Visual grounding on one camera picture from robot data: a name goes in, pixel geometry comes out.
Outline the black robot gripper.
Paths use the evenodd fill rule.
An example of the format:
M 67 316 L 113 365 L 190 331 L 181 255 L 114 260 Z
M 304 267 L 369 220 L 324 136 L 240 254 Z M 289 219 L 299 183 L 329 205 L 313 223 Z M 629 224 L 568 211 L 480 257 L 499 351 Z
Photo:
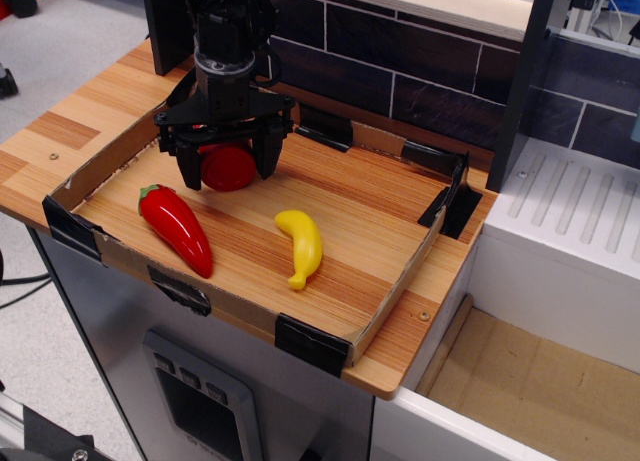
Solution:
M 214 137 L 248 137 L 257 172 L 267 179 L 276 170 L 283 140 L 293 130 L 294 106 L 294 98 L 262 90 L 246 73 L 223 75 L 196 66 L 154 115 L 159 148 L 176 156 L 185 186 L 200 190 L 198 147 Z

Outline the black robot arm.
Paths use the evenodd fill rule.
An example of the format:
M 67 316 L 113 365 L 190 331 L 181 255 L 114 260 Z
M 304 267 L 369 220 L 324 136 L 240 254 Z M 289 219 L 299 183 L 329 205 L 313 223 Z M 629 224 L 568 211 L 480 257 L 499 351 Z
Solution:
M 161 151 L 175 157 L 184 184 L 235 190 L 270 177 L 293 130 L 292 97 L 270 92 L 256 57 L 280 61 L 268 43 L 270 0 L 144 0 L 154 68 L 165 75 L 187 58 L 191 70 L 155 114 Z

